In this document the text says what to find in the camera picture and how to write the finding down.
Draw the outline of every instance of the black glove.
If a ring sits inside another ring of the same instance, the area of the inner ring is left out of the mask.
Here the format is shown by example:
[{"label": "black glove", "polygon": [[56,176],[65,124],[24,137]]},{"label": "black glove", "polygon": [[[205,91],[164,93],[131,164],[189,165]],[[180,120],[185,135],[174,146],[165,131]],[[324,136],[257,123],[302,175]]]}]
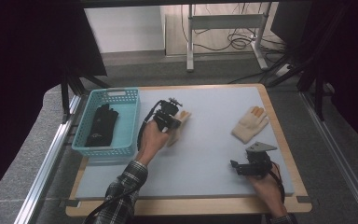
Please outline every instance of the black glove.
[{"label": "black glove", "polygon": [[112,143],[117,116],[118,112],[109,109],[109,104],[98,107],[95,111],[86,147],[109,147]]}]

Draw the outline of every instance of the tan glove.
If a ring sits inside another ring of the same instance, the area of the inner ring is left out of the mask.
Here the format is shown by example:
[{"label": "tan glove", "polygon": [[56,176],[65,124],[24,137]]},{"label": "tan glove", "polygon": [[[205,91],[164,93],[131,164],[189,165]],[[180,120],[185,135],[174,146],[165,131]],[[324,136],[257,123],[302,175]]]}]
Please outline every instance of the tan glove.
[{"label": "tan glove", "polygon": [[252,106],[240,119],[231,133],[246,144],[255,135],[260,133],[268,123],[269,120],[267,119],[267,114],[264,109],[258,106]]},{"label": "tan glove", "polygon": [[179,138],[182,132],[183,127],[185,126],[185,123],[187,119],[190,117],[191,113],[187,112],[185,110],[181,111],[180,114],[177,114],[175,116],[176,119],[179,119],[182,123],[176,130],[173,131],[173,133],[170,134],[170,138],[168,138],[167,141],[167,147],[172,146]]}]

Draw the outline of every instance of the blue plastic basket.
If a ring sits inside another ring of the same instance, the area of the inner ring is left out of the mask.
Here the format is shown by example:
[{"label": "blue plastic basket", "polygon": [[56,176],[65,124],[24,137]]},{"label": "blue plastic basket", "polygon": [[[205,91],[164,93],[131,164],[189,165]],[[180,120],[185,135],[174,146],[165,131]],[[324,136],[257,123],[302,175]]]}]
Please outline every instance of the blue plastic basket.
[{"label": "blue plastic basket", "polygon": [[[85,147],[95,111],[105,104],[110,104],[110,108],[118,112],[112,144],[109,147]],[[76,131],[72,149],[86,157],[128,158],[132,156],[136,150],[139,109],[137,88],[92,91]]]}]

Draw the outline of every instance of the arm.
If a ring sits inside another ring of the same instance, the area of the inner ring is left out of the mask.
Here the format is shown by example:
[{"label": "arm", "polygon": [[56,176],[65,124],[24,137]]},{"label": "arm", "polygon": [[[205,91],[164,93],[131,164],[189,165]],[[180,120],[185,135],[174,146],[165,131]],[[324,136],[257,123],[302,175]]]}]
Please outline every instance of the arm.
[{"label": "arm", "polygon": [[[279,176],[279,166],[272,166],[272,172]],[[281,201],[281,192],[275,179],[271,175],[259,179],[255,176],[246,176],[252,183],[257,196],[267,205],[271,215],[273,224],[297,224],[296,219],[289,216],[286,207]]]},{"label": "arm", "polygon": [[142,137],[141,148],[135,160],[131,161],[123,174],[110,184],[106,191],[105,200],[107,201],[117,197],[124,191],[131,189],[137,190],[104,208],[104,210],[98,214],[94,223],[124,224],[127,219],[133,217],[139,188],[147,179],[147,165],[165,145],[168,137],[168,133],[162,133],[158,130],[155,121],[152,120],[147,123]]}]

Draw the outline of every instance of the white wall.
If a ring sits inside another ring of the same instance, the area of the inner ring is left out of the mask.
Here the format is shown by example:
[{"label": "white wall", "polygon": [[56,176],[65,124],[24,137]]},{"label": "white wall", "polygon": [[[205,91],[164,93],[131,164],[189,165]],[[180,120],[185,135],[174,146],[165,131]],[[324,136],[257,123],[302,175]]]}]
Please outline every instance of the white wall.
[{"label": "white wall", "polygon": [[164,49],[159,6],[85,11],[101,53]]}]

